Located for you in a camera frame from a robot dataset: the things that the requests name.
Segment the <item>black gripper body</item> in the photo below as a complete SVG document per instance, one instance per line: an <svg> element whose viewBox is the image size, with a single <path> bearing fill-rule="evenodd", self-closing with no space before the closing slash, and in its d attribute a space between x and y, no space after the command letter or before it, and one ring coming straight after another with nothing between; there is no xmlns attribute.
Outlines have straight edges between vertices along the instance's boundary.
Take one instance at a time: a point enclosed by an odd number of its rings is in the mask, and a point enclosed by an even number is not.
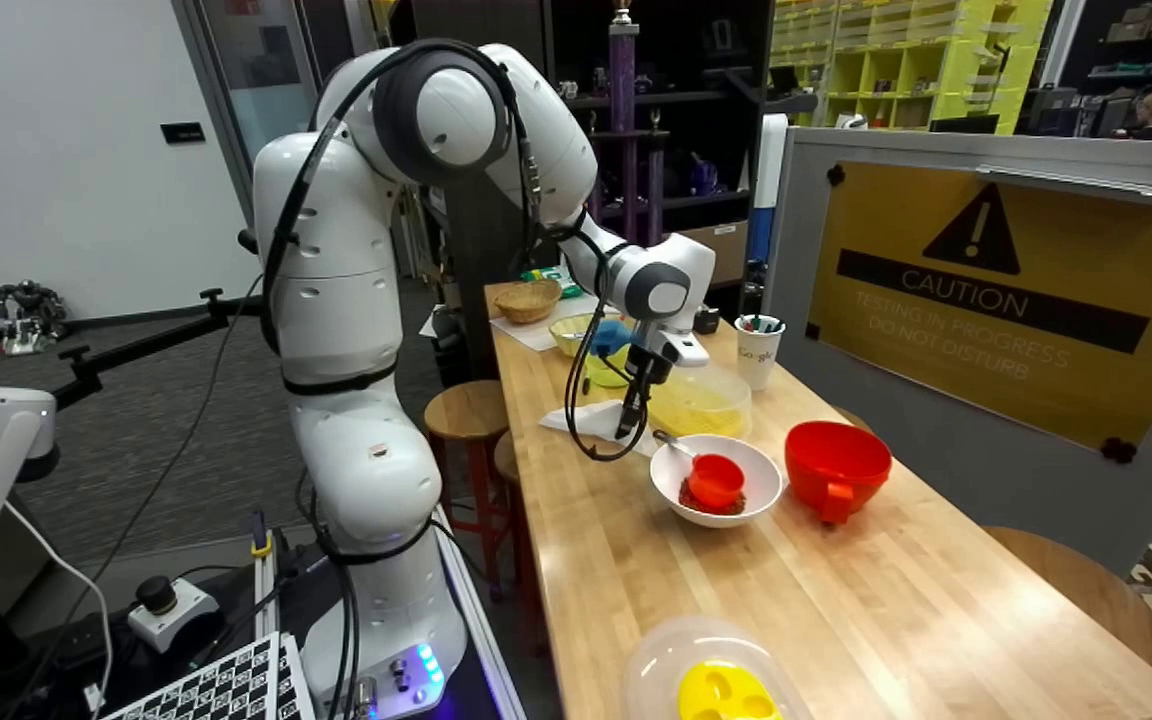
<svg viewBox="0 0 1152 720"><path fill-rule="evenodd" d="M678 360L680 353L667 344L667 327L657 320L642 325L630 348L630 392L645 395L651 385L667 377Z"/></svg>

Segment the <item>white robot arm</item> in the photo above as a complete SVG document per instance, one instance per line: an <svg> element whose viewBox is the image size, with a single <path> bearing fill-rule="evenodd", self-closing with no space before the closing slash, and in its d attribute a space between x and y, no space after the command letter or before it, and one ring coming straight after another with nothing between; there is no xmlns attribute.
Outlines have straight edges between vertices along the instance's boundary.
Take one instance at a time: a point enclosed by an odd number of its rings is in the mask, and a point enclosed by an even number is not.
<svg viewBox="0 0 1152 720"><path fill-rule="evenodd" d="M347 593L303 634L317 699L365 672L427 657L457 672L457 611L434 511L434 444L401 408L401 289L393 214L409 189L492 178L555 240L573 281L637 320L620 434L647 419L671 362L705 356L716 251L692 235L634 244L589 213L596 153L537 64L509 45L416 40L338 69L303 133L253 160L253 244L265 341L279 360L291 434L317 489L317 526Z"/></svg>

